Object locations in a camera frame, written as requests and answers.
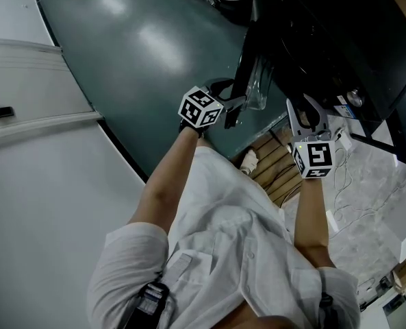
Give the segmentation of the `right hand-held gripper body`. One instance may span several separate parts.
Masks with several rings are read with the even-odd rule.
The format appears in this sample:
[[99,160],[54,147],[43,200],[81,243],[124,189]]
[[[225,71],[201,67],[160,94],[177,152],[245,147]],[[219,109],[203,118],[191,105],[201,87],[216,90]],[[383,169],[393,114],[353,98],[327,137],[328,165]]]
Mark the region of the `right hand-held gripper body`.
[[329,130],[292,139],[292,157],[303,179],[321,179],[335,167],[335,141]]

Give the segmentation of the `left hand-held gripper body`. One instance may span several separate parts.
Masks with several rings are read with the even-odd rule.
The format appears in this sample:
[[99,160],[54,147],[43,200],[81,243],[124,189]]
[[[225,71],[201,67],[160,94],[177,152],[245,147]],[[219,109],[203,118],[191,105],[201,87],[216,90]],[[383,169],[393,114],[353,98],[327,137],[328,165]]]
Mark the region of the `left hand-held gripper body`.
[[178,115],[181,117],[179,131],[190,127],[199,138],[215,124],[224,110],[220,99],[223,89],[219,87],[194,86],[182,98]]

